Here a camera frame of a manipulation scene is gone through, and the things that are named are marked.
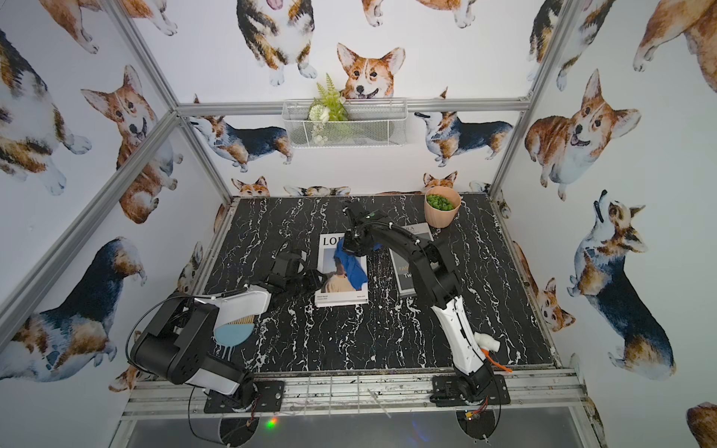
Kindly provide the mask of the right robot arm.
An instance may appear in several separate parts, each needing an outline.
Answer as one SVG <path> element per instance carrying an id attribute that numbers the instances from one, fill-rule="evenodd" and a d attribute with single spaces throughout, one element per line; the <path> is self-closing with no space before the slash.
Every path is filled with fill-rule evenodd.
<path id="1" fill-rule="evenodd" d="M 419 237 L 384 213 L 367 211 L 359 202 L 345 202 L 343 212 L 350 220 L 343 250 L 363 257 L 382 246 L 407 261 L 418 300 L 429 305 L 439 319 L 451 348 L 459 385 L 464 387 L 463 395 L 468 398 L 485 390 L 493 371 L 474 339 L 457 266 L 446 243 Z"/>

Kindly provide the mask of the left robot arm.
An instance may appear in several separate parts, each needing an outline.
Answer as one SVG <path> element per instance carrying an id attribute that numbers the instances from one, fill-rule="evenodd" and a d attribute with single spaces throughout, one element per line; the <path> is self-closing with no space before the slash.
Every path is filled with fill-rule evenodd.
<path id="1" fill-rule="evenodd" d="M 156 314 L 136 342 L 125 345 L 128 361 L 140 371 L 174 385 L 190 385 L 226 398 L 257 395 L 253 375 L 216 356 L 217 330 L 269 309 L 272 296 L 301 297 L 324 287 L 328 276 L 304 267 L 305 255 L 282 251 L 268 274 L 239 289 L 212 295 L 175 292 L 155 305 Z"/>

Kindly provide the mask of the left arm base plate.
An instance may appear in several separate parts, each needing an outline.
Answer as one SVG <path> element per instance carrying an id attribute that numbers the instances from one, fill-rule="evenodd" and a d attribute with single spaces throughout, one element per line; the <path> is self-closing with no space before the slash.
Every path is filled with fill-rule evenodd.
<path id="1" fill-rule="evenodd" d="M 233 395 L 210 390 L 205 402 L 206 414 L 276 413 L 281 410 L 286 383 L 259 381 L 244 384 Z"/>

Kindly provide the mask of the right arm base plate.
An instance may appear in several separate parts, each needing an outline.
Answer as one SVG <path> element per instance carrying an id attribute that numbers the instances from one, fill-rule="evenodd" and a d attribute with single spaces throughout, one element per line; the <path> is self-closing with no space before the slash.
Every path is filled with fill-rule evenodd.
<path id="1" fill-rule="evenodd" d="M 431 378 L 429 401 L 437 407 L 480 407 L 488 405 L 507 405 L 512 402 L 503 375 L 493 374 L 487 377 L 478 388 L 460 376 L 433 376 Z"/>

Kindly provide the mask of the white LOEWE book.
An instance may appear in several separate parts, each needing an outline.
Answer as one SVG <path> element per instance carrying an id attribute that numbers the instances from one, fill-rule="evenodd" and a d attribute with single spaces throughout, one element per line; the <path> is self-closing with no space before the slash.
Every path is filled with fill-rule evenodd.
<path id="1" fill-rule="evenodd" d="M 353 289 L 341 264 L 333 257 L 338 240 L 343 237 L 343 233 L 323 233 L 319 237 L 317 270 L 328 276 L 328 282 L 321 291 L 315 293 L 317 307 L 362 305 L 369 302 L 368 283 L 362 290 Z"/>

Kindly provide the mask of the blue microfiber cloth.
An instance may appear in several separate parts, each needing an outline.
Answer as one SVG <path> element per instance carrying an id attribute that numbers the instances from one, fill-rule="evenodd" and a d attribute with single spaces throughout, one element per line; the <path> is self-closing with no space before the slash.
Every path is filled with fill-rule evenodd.
<path id="1" fill-rule="evenodd" d="M 356 290 L 362 290 L 369 281 L 367 276 L 368 257 L 358 257 L 353 253 L 349 253 L 345 250 L 344 245 L 345 239 L 339 239 L 333 257 L 341 264 L 351 287 Z"/>

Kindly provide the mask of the grey Twins story book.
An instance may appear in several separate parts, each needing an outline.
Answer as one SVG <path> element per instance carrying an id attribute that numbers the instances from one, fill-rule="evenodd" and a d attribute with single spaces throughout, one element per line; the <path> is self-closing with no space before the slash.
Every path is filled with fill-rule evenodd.
<path id="1" fill-rule="evenodd" d="M 404 228 L 420 238 L 433 240 L 431 227 L 429 227 L 429 224 L 426 222 L 406 225 Z M 393 250 L 389 253 L 393 262 L 399 296 L 401 298 L 415 296 L 416 290 L 414 288 L 413 278 L 410 274 L 409 262 Z"/>

